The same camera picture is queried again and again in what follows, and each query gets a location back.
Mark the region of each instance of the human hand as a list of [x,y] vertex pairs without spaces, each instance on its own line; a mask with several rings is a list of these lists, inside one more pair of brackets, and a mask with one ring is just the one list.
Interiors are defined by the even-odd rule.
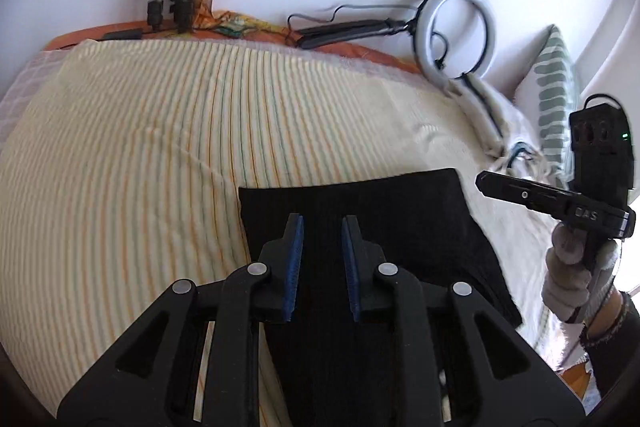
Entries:
[[558,224],[551,235],[553,246],[546,251],[547,273],[542,299],[556,316],[566,322],[580,307],[578,321],[588,322],[598,312],[612,288],[613,269],[620,257],[620,245],[607,241],[596,255],[591,292],[591,273],[584,267],[584,244],[587,233]]

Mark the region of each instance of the black towel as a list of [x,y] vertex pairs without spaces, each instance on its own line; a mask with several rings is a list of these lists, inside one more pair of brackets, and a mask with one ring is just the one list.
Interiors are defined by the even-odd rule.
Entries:
[[514,327],[522,323],[491,244],[471,217],[454,169],[302,188],[240,188],[252,260],[282,237],[291,212],[305,219],[291,323],[267,325],[267,342],[293,425],[383,426],[392,412],[393,344],[386,325],[351,316],[340,221],[354,214],[386,259],[436,285],[465,281]]

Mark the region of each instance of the striped bedsheet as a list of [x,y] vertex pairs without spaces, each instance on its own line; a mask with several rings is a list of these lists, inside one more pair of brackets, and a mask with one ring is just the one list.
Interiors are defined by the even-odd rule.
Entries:
[[[247,262],[238,187],[445,167],[494,245],[520,334],[553,364],[559,328],[540,289],[554,222],[478,193],[478,140],[421,77],[256,44],[87,41],[0,155],[0,341],[55,413],[174,280],[207,283]],[[264,345],[260,423],[289,424]]]

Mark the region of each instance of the sleeve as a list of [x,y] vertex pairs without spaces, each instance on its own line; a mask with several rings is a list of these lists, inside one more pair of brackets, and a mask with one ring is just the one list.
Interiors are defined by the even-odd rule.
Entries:
[[600,396],[605,396],[613,387],[640,346],[640,315],[631,297],[626,293],[622,297],[622,311],[607,333],[597,339],[587,339],[585,328],[580,338],[591,359]]

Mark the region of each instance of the pillowcase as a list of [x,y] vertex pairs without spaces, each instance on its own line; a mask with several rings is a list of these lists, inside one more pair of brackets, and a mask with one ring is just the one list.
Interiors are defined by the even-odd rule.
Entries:
[[550,183],[561,188],[574,176],[569,115],[577,108],[577,91],[574,64],[560,30],[551,26],[545,45],[516,89],[514,104],[538,134]]

